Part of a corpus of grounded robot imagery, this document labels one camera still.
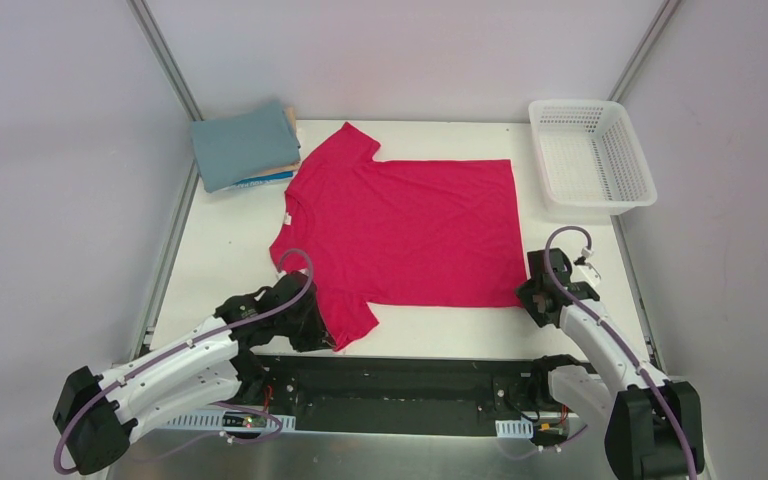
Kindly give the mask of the red t shirt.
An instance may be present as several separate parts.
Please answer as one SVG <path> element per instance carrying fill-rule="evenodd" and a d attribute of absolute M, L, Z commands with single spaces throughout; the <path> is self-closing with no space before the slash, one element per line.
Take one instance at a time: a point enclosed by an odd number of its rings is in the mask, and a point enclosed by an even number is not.
<path fill-rule="evenodd" d="M 342 125 L 287 186 L 269 248 L 282 270 L 314 269 L 337 349 L 377 326 L 372 306 L 508 308 L 526 279 L 512 163 L 379 161 Z"/>

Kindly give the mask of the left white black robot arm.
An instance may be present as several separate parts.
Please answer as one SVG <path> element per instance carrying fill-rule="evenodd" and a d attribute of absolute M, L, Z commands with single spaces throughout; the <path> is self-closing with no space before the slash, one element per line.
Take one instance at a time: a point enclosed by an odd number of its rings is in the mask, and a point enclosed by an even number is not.
<path fill-rule="evenodd" d="M 275 285 L 228 298 L 178 340 L 95 374 L 70 373 L 53 423 L 60 438 L 54 467 L 63 475 L 90 475 L 121 458 L 148 432 L 194 408 L 236 399 L 266 399 L 267 369 L 253 348 L 276 337 L 297 352 L 333 347 L 304 271 Z"/>

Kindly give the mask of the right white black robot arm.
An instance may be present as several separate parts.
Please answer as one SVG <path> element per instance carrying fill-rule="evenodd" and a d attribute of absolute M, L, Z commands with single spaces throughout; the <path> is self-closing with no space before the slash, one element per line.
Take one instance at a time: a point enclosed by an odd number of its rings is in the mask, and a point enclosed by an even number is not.
<path fill-rule="evenodd" d="M 555 327 L 585 354 L 544 356 L 514 395 L 517 408 L 558 404 L 603 435 L 619 479 L 695 478 L 705 467 L 701 402 L 687 381 L 670 379 L 637 355 L 594 288 L 572 279 L 574 263 L 558 248 L 527 255 L 527 281 L 516 295 L 540 327 Z"/>

